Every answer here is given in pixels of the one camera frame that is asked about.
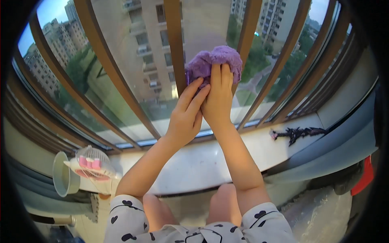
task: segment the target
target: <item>air conditioner unit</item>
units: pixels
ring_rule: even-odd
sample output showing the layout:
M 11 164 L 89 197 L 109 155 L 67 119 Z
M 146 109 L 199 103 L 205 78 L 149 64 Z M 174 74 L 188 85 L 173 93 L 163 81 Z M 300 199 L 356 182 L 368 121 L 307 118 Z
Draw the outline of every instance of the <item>air conditioner unit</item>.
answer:
M 140 46 L 140 47 L 138 48 L 138 53 L 139 53 L 139 54 L 147 53 L 147 46 Z

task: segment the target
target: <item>dragon figure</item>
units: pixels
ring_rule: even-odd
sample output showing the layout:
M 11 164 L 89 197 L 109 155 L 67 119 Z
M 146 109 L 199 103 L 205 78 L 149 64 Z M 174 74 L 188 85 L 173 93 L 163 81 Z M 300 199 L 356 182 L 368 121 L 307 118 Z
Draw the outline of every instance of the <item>dragon figure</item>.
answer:
M 319 134 L 327 134 L 327 131 L 322 128 L 312 128 L 312 127 L 305 128 L 305 129 L 300 129 L 300 127 L 294 129 L 287 128 L 285 133 L 277 133 L 274 130 L 270 131 L 270 135 L 274 140 L 276 140 L 278 137 L 289 137 L 290 138 L 289 146 L 294 144 L 299 137 L 305 137 L 308 135 L 315 136 Z

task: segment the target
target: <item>white pajama shirt with heart print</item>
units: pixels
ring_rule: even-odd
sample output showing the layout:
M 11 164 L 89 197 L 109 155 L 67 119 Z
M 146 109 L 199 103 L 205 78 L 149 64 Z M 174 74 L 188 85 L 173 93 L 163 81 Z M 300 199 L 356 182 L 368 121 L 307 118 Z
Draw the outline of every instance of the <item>white pajama shirt with heart print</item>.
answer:
M 119 195 L 111 201 L 105 243 L 289 243 L 296 242 L 292 230 L 273 203 L 262 203 L 247 211 L 241 227 L 215 222 L 205 227 L 165 225 L 154 232 L 142 203 L 133 196 Z

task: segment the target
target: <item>person's right hand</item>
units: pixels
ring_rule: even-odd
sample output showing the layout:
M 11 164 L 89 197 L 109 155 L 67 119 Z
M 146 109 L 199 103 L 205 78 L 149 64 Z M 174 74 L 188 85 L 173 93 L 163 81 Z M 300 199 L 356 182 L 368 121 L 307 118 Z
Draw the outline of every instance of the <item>person's right hand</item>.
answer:
M 223 131 L 232 125 L 230 113 L 232 106 L 233 74 L 230 66 L 225 63 L 212 65 L 211 90 L 201 105 L 204 119 L 211 127 L 213 133 Z

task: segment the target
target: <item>purple towel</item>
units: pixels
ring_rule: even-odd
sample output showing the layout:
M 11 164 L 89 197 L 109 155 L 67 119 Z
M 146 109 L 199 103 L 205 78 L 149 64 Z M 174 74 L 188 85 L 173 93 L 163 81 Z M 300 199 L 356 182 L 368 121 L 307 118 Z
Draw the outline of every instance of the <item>purple towel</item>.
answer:
M 200 51 L 189 63 L 185 69 L 186 84 L 199 77 L 204 78 L 200 89 L 210 83 L 212 64 L 228 63 L 231 72 L 234 74 L 234 84 L 239 83 L 242 76 L 242 60 L 239 53 L 226 45 L 215 47 L 211 52 Z

